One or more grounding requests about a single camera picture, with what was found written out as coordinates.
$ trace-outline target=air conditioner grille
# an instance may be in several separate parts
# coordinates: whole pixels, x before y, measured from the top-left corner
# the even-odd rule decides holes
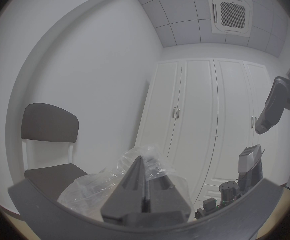
[[[244,6],[222,2],[220,4],[222,25],[244,28],[246,9]]]

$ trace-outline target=white chair leg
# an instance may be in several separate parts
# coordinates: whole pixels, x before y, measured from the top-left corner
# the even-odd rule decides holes
[[[26,139],[22,139],[22,153],[23,153],[24,171],[26,171],[28,169]]]
[[[72,163],[73,160],[73,143],[70,142],[67,153],[67,163]]]

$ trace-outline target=ceiling air conditioner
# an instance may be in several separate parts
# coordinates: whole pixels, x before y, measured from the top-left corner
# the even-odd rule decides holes
[[[211,32],[249,37],[253,20],[252,0],[208,0]]]

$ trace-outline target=cabinet handle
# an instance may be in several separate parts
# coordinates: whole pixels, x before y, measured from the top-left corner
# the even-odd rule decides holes
[[[176,119],[179,119],[179,111],[180,111],[180,108],[178,108],[178,110],[177,110]]]
[[[174,118],[174,117],[175,117],[175,110],[176,110],[176,107],[174,107],[174,110],[173,110],[173,116],[172,116],[172,118]]]

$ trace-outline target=clear plastic wrap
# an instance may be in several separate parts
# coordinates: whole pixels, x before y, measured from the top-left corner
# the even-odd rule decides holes
[[[75,212],[103,221],[100,213],[101,207],[138,156],[142,156],[144,161],[146,181],[168,175],[176,189],[192,208],[189,219],[191,221],[195,212],[189,197],[187,181],[179,176],[167,159],[162,157],[157,146],[135,147],[100,173],[77,178],[62,192],[57,201]]]

